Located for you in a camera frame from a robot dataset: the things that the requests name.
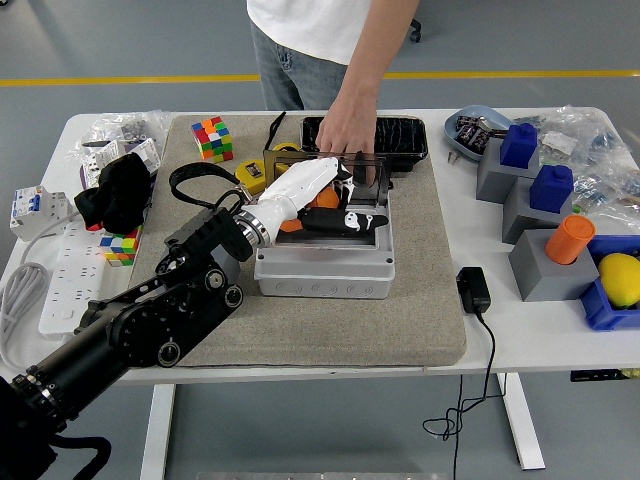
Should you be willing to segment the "person's left hand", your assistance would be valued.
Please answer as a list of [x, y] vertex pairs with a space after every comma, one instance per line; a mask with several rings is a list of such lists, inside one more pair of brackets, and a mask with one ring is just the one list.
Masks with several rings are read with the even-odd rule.
[[378, 90], [342, 88], [322, 120], [316, 145], [322, 153], [373, 154]]

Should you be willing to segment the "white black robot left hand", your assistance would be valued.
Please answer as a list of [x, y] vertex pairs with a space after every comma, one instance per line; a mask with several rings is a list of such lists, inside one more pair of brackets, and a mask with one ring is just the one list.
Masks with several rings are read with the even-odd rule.
[[[311, 203], [326, 189], [336, 196], [338, 206], [313, 207]], [[275, 241], [287, 221], [298, 220], [304, 230], [330, 234], [369, 234], [387, 225], [385, 215], [346, 208], [354, 189], [353, 175], [339, 158], [305, 160], [292, 165], [242, 211], [259, 222], [266, 244]]]

